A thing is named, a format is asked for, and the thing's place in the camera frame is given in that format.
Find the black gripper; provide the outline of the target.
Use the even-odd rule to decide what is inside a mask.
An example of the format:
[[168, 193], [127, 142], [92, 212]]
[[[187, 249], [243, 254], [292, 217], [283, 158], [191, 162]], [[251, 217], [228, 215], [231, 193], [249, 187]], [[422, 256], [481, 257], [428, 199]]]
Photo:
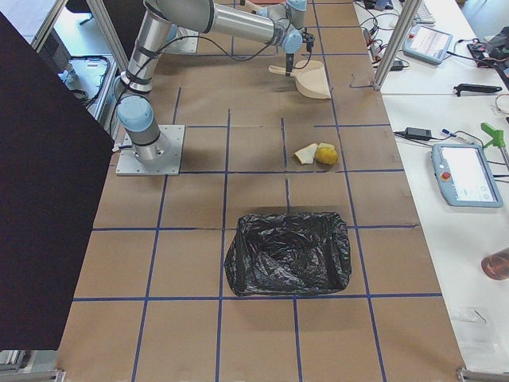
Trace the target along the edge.
[[[282, 43], [282, 48], [286, 54], [285, 76], [290, 76], [294, 69], [303, 69], [309, 64], [313, 53], [314, 42], [315, 37], [312, 33], [308, 32], [307, 27], [299, 30], [292, 30], [286, 35]], [[306, 51], [309, 54], [307, 61], [304, 64], [295, 65], [294, 55], [302, 45], [305, 45]]]

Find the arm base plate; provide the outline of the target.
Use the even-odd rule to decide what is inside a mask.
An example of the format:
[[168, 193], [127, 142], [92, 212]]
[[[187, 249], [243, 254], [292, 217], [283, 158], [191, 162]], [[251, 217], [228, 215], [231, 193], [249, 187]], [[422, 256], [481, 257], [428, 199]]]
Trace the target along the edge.
[[115, 173], [119, 176], [177, 176], [185, 140], [184, 125], [159, 125], [159, 139], [149, 146], [137, 146], [124, 132]]

